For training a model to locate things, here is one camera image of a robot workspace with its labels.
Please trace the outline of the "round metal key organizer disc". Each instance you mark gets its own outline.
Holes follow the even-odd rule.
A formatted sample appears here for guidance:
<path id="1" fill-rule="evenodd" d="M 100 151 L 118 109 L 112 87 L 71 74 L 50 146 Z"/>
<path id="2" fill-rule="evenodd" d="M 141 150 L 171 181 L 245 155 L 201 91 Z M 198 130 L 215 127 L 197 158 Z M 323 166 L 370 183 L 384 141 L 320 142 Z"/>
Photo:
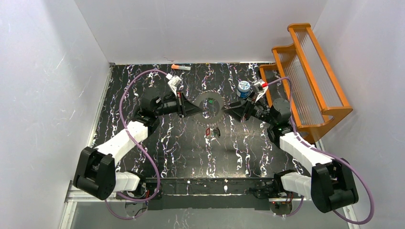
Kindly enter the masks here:
<path id="1" fill-rule="evenodd" d="M 220 124 L 224 120 L 224 98 L 215 91 L 206 91 L 199 94 L 194 104 L 198 105 L 202 112 L 193 116 L 194 120 L 201 126 L 210 126 Z"/>

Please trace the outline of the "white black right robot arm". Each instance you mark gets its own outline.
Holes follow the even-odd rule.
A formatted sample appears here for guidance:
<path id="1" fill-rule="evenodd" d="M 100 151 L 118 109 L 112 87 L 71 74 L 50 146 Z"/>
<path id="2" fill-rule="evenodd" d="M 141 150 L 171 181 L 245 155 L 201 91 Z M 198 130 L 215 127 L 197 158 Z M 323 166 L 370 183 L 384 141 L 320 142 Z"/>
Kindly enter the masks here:
<path id="1" fill-rule="evenodd" d="M 231 103 L 224 112 L 237 121 L 255 117 L 268 123 L 270 141 L 298 160 L 310 173 L 309 176 L 293 170 L 276 173 L 271 190 L 293 192 L 309 198 L 322 213 L 357 203 L 359 196 L 347 161 L 318 152 L 299 134 L 294 133 L 289 122 L 291 110 L 288 100 L 278 98 L 271 106 L 265 106 L 260 101 L 255 102 L 255 97 L 252 95 Z"/>

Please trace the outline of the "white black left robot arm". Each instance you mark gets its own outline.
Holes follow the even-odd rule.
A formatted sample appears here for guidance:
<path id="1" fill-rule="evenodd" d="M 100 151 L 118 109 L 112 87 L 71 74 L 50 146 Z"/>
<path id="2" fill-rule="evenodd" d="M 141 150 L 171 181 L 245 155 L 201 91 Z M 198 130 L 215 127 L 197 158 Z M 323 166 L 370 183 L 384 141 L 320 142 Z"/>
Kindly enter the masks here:
<path id="1" fill-rule="evenodd" d="M 85 147 L 81 151 L 73 185 L 100 200 L 107 199 L 113 192 L 135 191 L 142 179 L 134 172 L 117 172 L 117 163 L 137 143 L 154 133 L 161 116 L 176 113 L 188 117 L 202 111 L 188 101 L 182 91 L 164 97 L 147 92 L 126 129 L 95 148 Z"/>

